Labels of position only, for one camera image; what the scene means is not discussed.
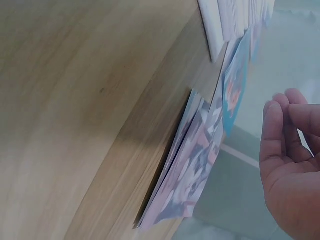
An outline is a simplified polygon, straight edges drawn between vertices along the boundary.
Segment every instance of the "finger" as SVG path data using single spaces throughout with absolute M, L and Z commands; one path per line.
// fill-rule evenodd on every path
M 285 128 L 286 125 L 289 124 L 289 114 L 288 114 L 288 109 L 289 109 L 289 100 L 286 95 L 282 93 L 278 93 L 273 96 L 272 98 L 274 101 L 280 104 L 282 112 L 283 112 L 283 127 Z M 287 146 L 286 146 L 286 136 L 285 136 L 285 131 L 282 131 L 282 156 L 287 156 Z
M 296 88 L 289 88 L 285 91 L 290 104 L 308 104 L 305 96 Z
M 320 137 L 320 105 L 290 104 L 289 115 L 302 132 Z
M 308 104 L 306 98 L 296 88 L 290 88 L 285 92 L 290 104 Z M 303 133 L 306 143 L 314 155 L 320 152 L 320 137 L 312 134 Z
M 260 173 L 264 182 L 270 173 L 283 166 L 282 132 L 284 116 L 281 106 L 272 101 L 264 106 L 262 136 L 260 143 Z
M 311 152 L 305 148 L 300 140 L 297 128 L 294 125 L 284 127 L 287 156 L 295 163 L 310 161 L 313 159 Z
M 286 95 L 278 93 L 273 96 L 283 112 L 283 133 L 285 138 L 286 155 L 295 163 L 300 163 L 312 158 L 312 154 L 302 143 L 297 128 L 292 124 L 289 116 L 289 99 Z

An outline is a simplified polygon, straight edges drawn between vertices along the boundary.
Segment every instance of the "white line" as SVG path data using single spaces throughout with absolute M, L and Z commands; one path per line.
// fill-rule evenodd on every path
M 231 154 L 232 156 L 235 156 L 236 158 L 246 162 L 247 164 L 250 164 L 251 166 L 259 169 L 260 168 L 260 165 L 259 165 L 259 162 L 257 162 L 256 160 L 254 160 L 253 158 L 247 156 L 247 155 L 244 155 L 243 153 L 233 149 L 232 147 L 229 147 L 225 144 L 221 144 L 221 147 L 220 147 L 221 150 L 227 152 L 228 154 Z

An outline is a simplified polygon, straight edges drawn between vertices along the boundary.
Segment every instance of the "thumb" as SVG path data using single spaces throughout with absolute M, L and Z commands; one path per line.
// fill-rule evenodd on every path
M 320 137 L 320 105 L 290 104 L 289 116 L 297 129 Z

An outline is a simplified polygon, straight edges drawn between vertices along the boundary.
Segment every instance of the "hand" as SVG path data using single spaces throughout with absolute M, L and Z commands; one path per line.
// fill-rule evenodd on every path
M 260 145 L 264 198 L 279 226 L 297 240 L 320 239 L 319 153 L 320 105 L 308 105 L 293 88 L 265 104 Z

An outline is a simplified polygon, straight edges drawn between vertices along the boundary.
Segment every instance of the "wooden surface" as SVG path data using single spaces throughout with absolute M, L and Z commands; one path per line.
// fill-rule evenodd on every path
M 197 2 L 4 0 L 0 21 L 0 239 L 170 239 L 132 227 L 188 88 L 216 86 Z

